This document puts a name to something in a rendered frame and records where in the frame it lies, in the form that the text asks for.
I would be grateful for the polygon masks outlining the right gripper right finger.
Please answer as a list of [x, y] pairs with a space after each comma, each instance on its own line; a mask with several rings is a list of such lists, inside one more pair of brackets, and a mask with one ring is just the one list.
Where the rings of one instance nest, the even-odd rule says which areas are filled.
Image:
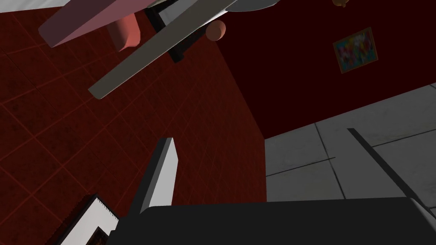
[[406, 197], [415, 200], [422, 208], [429, 212], [431, 216], [436, 218], [431, 210], [420, 200], [413, 189], [408, 186], [407, 183], [386, 163], [386, 161], [374, 150], [374, 148], [369, 145], [369, 143], [357, 132], [355, 128], [348, 128], [348, 131], [360, 143], [364, 150], [378, 163], [378, 165], [393, 180], [393, 182], [395, 182], [395, 184]]

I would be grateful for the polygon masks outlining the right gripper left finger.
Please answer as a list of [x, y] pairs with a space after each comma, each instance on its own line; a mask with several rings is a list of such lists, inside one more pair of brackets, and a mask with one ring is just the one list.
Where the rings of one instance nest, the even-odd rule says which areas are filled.
[[173, 138], [161, 138], [153, 151], [135, 193], [128, 216], [141, 214], [153, 206], [172, 204], [178, 156]]

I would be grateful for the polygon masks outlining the grey long flat board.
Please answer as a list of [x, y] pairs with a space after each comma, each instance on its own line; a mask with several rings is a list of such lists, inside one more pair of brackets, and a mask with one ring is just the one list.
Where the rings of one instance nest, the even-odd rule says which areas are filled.
[[237, 0], [197, 0], [89, 88], [102, 99]]

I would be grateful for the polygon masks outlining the pink cylinder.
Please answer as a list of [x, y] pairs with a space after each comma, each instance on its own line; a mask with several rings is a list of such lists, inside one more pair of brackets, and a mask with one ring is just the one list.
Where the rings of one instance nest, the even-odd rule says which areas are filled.
[[134, 13], [108, 24], [106, 29], [118, 52], [140, 43], [141, 31]]

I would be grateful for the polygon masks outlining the orange ball knob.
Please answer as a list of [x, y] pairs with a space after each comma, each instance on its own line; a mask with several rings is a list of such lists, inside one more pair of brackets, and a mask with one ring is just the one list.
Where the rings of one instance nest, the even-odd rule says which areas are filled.
[[220, 40], [224, 36], [225, 32], [226, 32], [225, 23], [221, 20], [214, 20], [208, 23], [205, 34], [207, 39], [215, 42]]

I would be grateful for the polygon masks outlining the pink flat slab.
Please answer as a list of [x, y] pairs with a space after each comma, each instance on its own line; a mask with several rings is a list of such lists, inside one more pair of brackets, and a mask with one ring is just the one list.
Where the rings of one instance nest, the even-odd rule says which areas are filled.
[[147, 8], [157, 0], [70, 0], [38, 29], [53, 48]]

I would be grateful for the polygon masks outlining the colourful framed wall picture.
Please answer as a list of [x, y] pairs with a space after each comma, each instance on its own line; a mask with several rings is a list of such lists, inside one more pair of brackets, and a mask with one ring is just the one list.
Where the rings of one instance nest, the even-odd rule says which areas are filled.
[[342, 74], [378, 60], [370, 27], [333, 42], [333, 49]]

